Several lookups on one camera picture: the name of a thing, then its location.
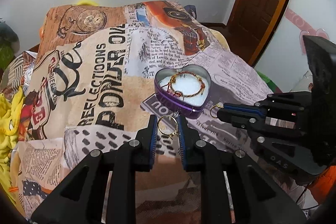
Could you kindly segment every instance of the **braided bracelet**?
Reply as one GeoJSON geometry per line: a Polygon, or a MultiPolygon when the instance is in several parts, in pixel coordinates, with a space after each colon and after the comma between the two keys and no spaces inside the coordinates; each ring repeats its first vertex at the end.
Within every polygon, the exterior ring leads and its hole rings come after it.
{"type": "Polygon", "coordinates": [[[174,75],[170,78],[168,84],[162,86],[162,88],[165,87],[165,86],[168,86],[168,88],[167,88],[167,92],[169,92],[169,89],[170,89],[170,90],[171,90],[171,93],[173,94],[173,96],[176,96],[176,97],[183,97],[183,100],[184,100],[184,98],[194,97],[194,96],[196,96],[196,95],[199,95],[200,93],[203,95],[203,92],[204,92],[204,89],[205,89],[205,84],[204,84],[202,78],[199,77],[198,75],[196,75],[196,74],[190,72],[190,71],[181,71],[181,72],[178,72],[178,73],[174,74],[174,75]],[[198,92],[196,92],[196,93],[194,93],[194,94],[190,94],[190,95],[184,95],[182,91],[174,90],[174,88],[173,88],[173,84],[176,83],[176,77],[178,77],[179,75],[184,75],[184,74],[190,74],[190,75],[196,77],[196,79],[200,82],[201,86],[200,86],[198,92]]]}

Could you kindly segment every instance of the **door frame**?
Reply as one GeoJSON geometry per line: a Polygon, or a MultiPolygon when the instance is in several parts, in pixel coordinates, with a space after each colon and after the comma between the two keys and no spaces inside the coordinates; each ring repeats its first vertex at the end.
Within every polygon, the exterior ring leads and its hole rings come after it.
{"type": "MultiPolygon", "coordinates": [[[[240,0],[235,0],[235,3],[233,5],[232,11],[231,11],[231,14],[230,14],[230,17],[229,17],[229,20],[227,22],[227,28],[230,28],[230,25],[233,22],[236,10],[238,8],[239,1],[240,0]]],[[[263,37],[262,37],[262,39],[260,40],[260,43],[258,44],[258,46],[257,46],[256,50],[254,51],[252,57],[248,61],[248,64],[250,66],[255,65],[255,63],[257,62],[257,59],[262,54],[262,51],[265,49],[266,44],[268,44],[269,41],[271,40],[279,22],[280,22],[280,19],[282,18],[283,14],[285,12],[285,8],[287,7],[288,1],[289,0],[279,0],[278,6],[275,9],[275,12],[272,16],[272,19],[271,19],[263,37]]]]}

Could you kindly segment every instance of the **gold ring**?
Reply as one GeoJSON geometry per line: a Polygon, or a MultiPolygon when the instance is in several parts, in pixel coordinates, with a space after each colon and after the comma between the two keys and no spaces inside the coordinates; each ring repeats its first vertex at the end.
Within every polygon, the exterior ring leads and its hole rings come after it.
{"type": "Polygon", "coordinates": [[[218,117],[215,117],[211,114],[211,111],[215,108],[215,107],[218,107],[218,108],[224,108],[223,106],[220,106],[219,103],[217,105],[214,105],[211,109],[210,109],[210,116],[213,117],[214,119],[218,119],[218,117]]]}
{"type": "Polygon", "coordinates": [[[179,124],[177,123],[176,119],[175,119],[173,116],[170,116],[170,115],[163,115],[163,116],[161,116],[161,117],[158,119],[158,121],[157,121],[157,128],[158,128],[158,130],[159,130],[163,135],[165,135],[165,136],[169,136],[169,138],[171,138],[171,139],[173,139],[172,136],[175,136],[175,135],[179,132],[179,124]],[[175,124],[176,124],[175,130],[174,130],[172,133],[170,133],[170,134],[164,133],[164,132],[162,131],[162,129],[160,128],[160,121],[161,121],[164,117],[172,118],[173,121],[174,121],[175,124]]]}

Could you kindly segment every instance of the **yellow cloth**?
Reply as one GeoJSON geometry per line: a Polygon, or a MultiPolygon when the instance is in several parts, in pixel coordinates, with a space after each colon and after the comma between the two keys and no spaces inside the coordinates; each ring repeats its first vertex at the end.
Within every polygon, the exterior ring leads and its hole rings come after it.
{"type": "Polygon", "coordinates": [[[15,204],[8,189],[11,187],[9,159],[11,150],[17,144],[18,127],[21,109],[24,102],[24,93],[21,87],[9,103],[3,93],[0,94],[0,183],[11,201],[15,204]]]}

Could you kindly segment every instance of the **green object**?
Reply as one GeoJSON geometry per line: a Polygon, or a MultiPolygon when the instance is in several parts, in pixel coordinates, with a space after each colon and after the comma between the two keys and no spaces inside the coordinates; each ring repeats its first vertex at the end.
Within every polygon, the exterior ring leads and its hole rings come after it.
{"type": "Polygon", "coordinates": [[[262,74],[260,71],[257,71],[258,75],[260,76],[261,79],[265,81],[267,86],[274,92],[274,93],[281,93],[281,90],[278,88],[278,86],[271,80],[269,79],[265,74],[262,74]]]}
{"type": "Polygon", "coordinates": [[[10,45],[3,43],[0,44],[0,68],[5,70],[14,58],[13,49],[10,45]]]}

